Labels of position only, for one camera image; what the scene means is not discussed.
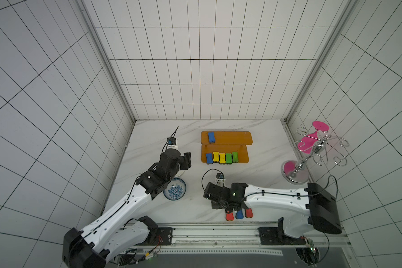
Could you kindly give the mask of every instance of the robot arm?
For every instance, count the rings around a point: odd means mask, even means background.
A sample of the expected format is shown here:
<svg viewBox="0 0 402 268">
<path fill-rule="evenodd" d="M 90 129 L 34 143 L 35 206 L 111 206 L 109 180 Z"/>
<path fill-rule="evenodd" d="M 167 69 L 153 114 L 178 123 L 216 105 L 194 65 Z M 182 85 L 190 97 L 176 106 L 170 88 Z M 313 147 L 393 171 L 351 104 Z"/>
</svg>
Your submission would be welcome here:
<svg viewBox="0 0 402 268">
<path fill-rule="evenodd" d="M 191 167 L 191 153 L 183 156 L 166 149 L 134 182 L 123 198 L 101 217 L 80 231 L 72 228 L 64 235 L 63 261 L 69 268 L 103 268 L 125 249 L 144 241 L 154 242 L 158 226 L 149 217 L 141 217 L 131 228 L 120 227 L 141 207 L 165 190 L 179 170 Z"/>
<path fill-rule="evenodd" d="M 328 234 L 342 232 L 335 197 L 315 183 L 308 183 L 307 188 L 284 190 L 245 183 L 233 183 L 227 188 L 210 182 L 204 197 L 211 201 L 213 209 L 224 208 L 227 213 L 254 207 L 294 211 L 294 215 L 279 219 L 283 233 L 292 238 L 314 229 Z"/>
</svg>

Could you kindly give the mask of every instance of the blue and white plate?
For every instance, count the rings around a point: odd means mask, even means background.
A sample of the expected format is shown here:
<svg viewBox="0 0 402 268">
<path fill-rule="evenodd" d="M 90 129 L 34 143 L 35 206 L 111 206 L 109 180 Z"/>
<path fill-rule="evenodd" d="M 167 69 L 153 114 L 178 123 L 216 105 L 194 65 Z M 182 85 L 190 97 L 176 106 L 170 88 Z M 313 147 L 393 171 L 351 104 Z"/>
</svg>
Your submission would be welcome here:
<svg viewBox="0 0 402 268">
<path fill-rule="evenodd" d="M 164 190 L 164 196 L 169 200 L 178 200 L 186 192 L 186 184 L 180 178 L 173 178 L 168 184 L 168 187 Z"/>
</svg>

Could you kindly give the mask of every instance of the orange wooden stand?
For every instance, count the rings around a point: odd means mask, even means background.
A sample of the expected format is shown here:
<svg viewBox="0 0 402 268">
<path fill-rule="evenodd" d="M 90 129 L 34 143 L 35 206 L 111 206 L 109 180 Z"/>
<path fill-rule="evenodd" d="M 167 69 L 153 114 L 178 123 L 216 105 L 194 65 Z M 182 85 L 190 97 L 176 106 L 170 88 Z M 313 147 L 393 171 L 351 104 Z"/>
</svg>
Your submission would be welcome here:
<svg viewBox="0 0 402 268">
<path fill-rule="evenodd" d="M 214 132 L 215 143 L 208 143 L 207 133 Z M 247 146 L 253 143 L 248 131 L 203 131 L 201 132 L 201 162 L 207 163 L 206 153 L 238 153 L 238 163 L 248 163 Z"/>
</svg>

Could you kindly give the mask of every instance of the marble floor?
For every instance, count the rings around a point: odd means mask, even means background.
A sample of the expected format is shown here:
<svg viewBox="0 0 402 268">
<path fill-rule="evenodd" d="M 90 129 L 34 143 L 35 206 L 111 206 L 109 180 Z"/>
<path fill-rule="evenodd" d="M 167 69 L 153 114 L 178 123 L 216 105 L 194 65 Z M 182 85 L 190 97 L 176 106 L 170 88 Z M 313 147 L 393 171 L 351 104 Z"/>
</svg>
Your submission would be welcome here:
<svg viewBox="0 0 402 268">
<path fill-rule="evenodd" d="M 149 216 L 157 223 L 172 222 L 227 222 L 223 209 L 213 210 L 210 201 L 203 198 L 201 177 L 208 169 L 221 170 L 225 175 L 225 184 L 244 182 L 260 187 L 295 189 L 281 175 L 280 167 L 284 161 L 296 160 L 280 120 L 176 120 L 176 121 L 137 121 L 123 156 L 116 180 L 113 184 L 106 210 L 119 201 L 132 187 L 134 180 L 145 172 L 153 163 L 159 161 L 161 149 L 176 127 L 179 151 L 191 152 L 192 167 L 179 176 L 186 183 L 185 195 L 170 201 L 163 194 L 141 208 L 134 218 Z M 253 144 L 247 146 L 249 163 L 207 165 L 201 162 L 201 132 L 236 130 L 250 131 Z M 215 182 L 216 171 L 210 171 L 204 177 L 204 186 Z M 280 217 L 290 216 L 289 211 L 253 209 L 253 218 L 241 221 L 277 221 Z"/>
</svg>

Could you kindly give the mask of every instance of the metal corner frame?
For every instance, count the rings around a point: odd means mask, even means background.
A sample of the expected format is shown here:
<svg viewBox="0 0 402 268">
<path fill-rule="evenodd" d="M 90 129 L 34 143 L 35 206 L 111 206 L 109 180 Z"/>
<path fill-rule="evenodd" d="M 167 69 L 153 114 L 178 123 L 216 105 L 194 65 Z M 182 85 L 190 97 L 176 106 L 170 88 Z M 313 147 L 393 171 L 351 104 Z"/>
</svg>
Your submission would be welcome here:
<svg viewBox="0 0 402 268">
<path fill-rule="evenodd" d="M 288 116 L 285 118 L 285 122 L 289 122 L 291 117 L 294 115 L 296 108 L 299 106 L 299 104 L 302 101 L 302 98 L 305 96 L 307 93 L 308 89 L 310 88 L 312 82 L 316 78 L 316 75 L 319 73 L 323 63 L 326 61 L 327 57 L 329 56 L 329 53 L 331 52 L 333 45 L 335 45 L 339 35 L 341 34 L 344 26 L 348 22 L 348 19 L 352 15 L 354 8 L 356 5 L 359 3 L 360 0 L 348 0 L 343 13 L 341 14 L 340 18 L 338 19 L 337 23 L 335 24 L 335 27 L 333 28 L 333 31 L 331 35 L 329 36 L 325 46 L 323 47 L 322 51 L 320 52 L 319 57 L 316 60 L 316 64 L 314 67 L 311 69 L 310 74 L 308 75 L 307 79 L 305 80 L 305 83 L 301 89 L 301 91 L 298 94 L 298 97 L 296 98 L 296 101 L 292 105 L 292 108 L 289 111 Z"/>
<path fill-rule="evenodd" d="M 82 14 L 82 17 L 85 20 L 85 24 L 88 26 L 88 32 L 90 33 L 90 35 L 94 41 L 94 45 L 96 46 L 97 50 L 100 52 L 102 61 L 105 64 L 105 69 L 107 70 L 110 77 L 112 78 L 114 86 L 118 89 L 117 92 L 119 93 L 118 94 L 119 98 L 121 98 L 121 100 L 125 104 L 125 108 L 130 116 L 131 124 L 134 125 L 135 121 L 136 121 L 134 113 L 132 112 L 132 110 L 129 106 L 128 100 L 125 98 L 125 94 L 123 93 L 123 89 L 117 79 L 116 73 L 114 72 L 114 70 L 110 64 L 110 61 L 107 58 L 107 54 L 105 52 L 103 44 L 101 43 L 97 30 L 92 22 L 91 15 L 88 13 L 88 11 L 86 9 L 85 2 L 84 2 L 84 0 L 73 0 L 73 1 L 76 3 L 76 6 L 79 8 L 79 12 Z"/>
</svg>

